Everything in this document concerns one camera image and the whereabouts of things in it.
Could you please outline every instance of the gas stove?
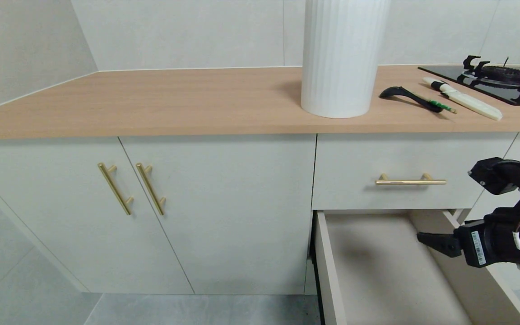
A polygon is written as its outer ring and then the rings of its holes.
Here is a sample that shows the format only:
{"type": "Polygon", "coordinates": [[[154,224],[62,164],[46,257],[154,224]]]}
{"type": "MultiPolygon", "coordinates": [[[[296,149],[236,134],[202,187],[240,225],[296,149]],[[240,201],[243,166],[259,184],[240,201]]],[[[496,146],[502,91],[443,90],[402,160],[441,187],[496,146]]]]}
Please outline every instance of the gas stove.
{"type": "Polygon", "coordinates": [[[468,56],[462,65],[419,66],[420,70],[460,83],[511,105],[520,105],[520,67],[489,65],[490,61],[473,64],[479,56],[468,56]]]}

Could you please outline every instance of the cabinet handle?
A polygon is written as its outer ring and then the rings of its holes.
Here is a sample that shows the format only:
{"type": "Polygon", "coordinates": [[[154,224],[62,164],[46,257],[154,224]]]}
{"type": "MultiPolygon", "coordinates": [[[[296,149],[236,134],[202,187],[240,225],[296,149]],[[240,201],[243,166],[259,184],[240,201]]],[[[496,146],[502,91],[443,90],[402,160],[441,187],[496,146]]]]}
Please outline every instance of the cabinet handle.
{"type": "Polygon", "coordinates": [[[132,212],[130,211],[130,208],[128,205],[130,205],[134,201],[134,197],[129,197],[127,200],[124,201],[124,198],[121,196],[120,191],[118,191],[116,184],[114,183],[113,179],[111,179],[110,173],[116,171],[117,166],[113,165],[109,169],[106,168],[106,165],[104,165],[102,162],[97,164],[99,167],[99,170],[102,172],[103,177],[105,177],[107,183],[110,186],[110,189],[113,191],[114,195],[116,196],[117,200],[120,202],[121,207],[124,208],[125,213],[130,216],[132,215],[132,212]]]}
{"type": "Polygon", "coordinates": [[[388,179],[385,173],[374,181],[376,185],[446,185],[446,179],[433,179],[428,173],[424,173],[421,179],[388,179]]]}
{"type": "Polygon", "coordinates": [[[158,200],[158,197],[155,195],[155,191],[153,190],[153,186],[151,185],[150,179],[148,178],[148,174],[152,171],[152,166],[148,166],[144,168],[144,165],[142,163],[136,164],[136,168],[138,168],[138,172],[140,173],[140,176],[144,180],[144,183],[146,184],[146,187],[148,189],[148,192],[150,193],[150,196],[152,198],[153,203],[155,204],[155,207],[158,209],[159,215],[163,216],[163,204],[166,202],[166,198],[162,197],[160,200],[158,200]]]}

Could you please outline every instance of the white cylinder container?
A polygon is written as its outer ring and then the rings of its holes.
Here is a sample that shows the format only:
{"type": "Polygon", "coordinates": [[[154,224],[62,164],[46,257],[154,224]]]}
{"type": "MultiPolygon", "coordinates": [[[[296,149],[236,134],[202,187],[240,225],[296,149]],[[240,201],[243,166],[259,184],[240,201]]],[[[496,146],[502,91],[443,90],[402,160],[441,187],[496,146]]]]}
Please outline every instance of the white cylinder container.
{"type": "Polygon", "coordinates": [[[367,113],[390,0],[306,0],[301,106],[334,118],[367,113]]]}

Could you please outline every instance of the open drawer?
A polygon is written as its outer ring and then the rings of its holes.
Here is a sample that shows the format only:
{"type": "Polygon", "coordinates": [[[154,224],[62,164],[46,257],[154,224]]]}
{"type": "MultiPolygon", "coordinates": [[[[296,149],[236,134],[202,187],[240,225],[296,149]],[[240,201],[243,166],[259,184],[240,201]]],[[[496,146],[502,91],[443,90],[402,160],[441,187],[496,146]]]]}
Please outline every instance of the open drawer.
{"type": "Polygon", "coordinates": [[[441,210],[318,212],[313,255],[326,325],[520,325],[520,301],[495,270],[417,242],[417,230],[456,227],[441,210]]]}

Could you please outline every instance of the barcode label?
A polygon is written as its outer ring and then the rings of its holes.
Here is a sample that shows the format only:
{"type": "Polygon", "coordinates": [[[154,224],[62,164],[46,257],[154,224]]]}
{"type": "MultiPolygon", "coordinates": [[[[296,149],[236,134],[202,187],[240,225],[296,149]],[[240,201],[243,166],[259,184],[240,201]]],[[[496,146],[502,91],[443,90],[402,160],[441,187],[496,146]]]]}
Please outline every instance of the barcode label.
{"type": "Polygon", "coordinates": [[[481,237],[478,235],[478,231],[471,232],[473,236],[473,243],[475,244],[475,251],[477,252],[478,265],[487,263],[485,259],[485,252],[483,251],[483,245],[481,244],[481,237]]]}

